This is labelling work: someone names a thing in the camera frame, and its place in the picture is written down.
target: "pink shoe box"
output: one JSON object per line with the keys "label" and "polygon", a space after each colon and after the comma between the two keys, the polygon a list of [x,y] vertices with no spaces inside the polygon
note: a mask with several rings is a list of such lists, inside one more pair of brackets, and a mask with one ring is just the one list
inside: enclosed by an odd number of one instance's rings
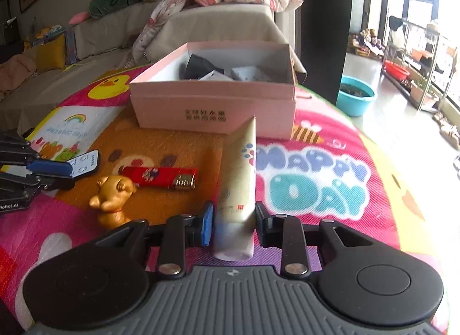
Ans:
{"label": "pink shoe box", "polygon": [[[190,55],[224,68],[256,66],[275,82],[180,80]],[[295,75],[288,44],[267,41],[187,43],[130,83],[140,127],[229,134],[256,116],[256,135],[291,138]]]}

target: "blue letter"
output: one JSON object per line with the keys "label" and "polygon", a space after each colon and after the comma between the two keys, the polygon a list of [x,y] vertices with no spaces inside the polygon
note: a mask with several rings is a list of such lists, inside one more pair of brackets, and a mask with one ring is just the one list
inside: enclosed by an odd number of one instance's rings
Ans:
{"label": "blue letter", "polygon": [[308,164],[305,162],[305,158],[303,158],[300,154],[293,154],[292,156],[289,156],[289,159],[287,160],[287,168],[290,169],[293,167],[298,167],[303,172],[308,171]]}
{"label": "blue letter", "polygon": [[258,172],[265,170],[268,165],[274,169],[283,169],[286,165],[286,158],[282,149],[274,146],[266,152],[263,147],[258,146],[256,150],[256,169]]}
{"label": "blue letter", "polygon": [[367,175],[367,168],[364,165],[356,165],[356,163],[352,159],[347,160],[348,165],[351,166],[351,169],[355,173],[356,179],[360,182],[364,182]]}
{"label": "blue letter", "polygon": [[277,175],[270,181],[273,205],[280,210],[305,210],[318,199],[316,184],[303,175]]}
{"label": "blue letter", "polygon": [[333,168],[334,173],[336,173],[339,177],[342,177],[350,168],[348,165],[341,161],[341,160],[336,160],[335,161],[335,166]]}
{"label": "blue letter", "polygon": [[311,165],[313,172],[318,172],[322,167],[332,166],[334,161],[327,153],[318,149],[312,149],[307,152],[307,161]]}

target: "remote control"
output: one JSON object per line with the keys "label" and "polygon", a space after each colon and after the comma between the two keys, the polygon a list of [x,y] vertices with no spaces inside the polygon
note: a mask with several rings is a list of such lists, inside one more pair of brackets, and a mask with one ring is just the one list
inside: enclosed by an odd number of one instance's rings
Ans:
{"label": "remote control", "polygon": [[72,176],[74,179],[82,179],[86,176],[94,174],[99,169],[99,151],[94,151],[81,154],[67,161],[72,165]]}

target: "metal rivet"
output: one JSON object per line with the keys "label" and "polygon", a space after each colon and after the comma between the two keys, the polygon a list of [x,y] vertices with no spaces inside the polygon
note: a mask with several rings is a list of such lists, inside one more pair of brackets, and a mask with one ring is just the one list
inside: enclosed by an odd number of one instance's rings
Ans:
{"label": "metal rivet", "polygon": [[158,271],[164,275],[176,275],[179,274],[182,269],[177,264],[163,264],[160,265]]}
{"label": "metal rivet", "polygon": [[308,271],[308,268],[304,264],[287,264],[284,270],[292,275],[302,275]]}

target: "red basin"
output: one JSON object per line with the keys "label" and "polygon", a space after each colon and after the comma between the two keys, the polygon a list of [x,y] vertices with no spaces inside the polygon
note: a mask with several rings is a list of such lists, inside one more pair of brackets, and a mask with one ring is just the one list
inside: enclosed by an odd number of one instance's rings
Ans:
{"label": "red basin", "polygon": [[385,70],[398,81],[406,79],[410,74],[408,70],[388,60],[385,61]]}

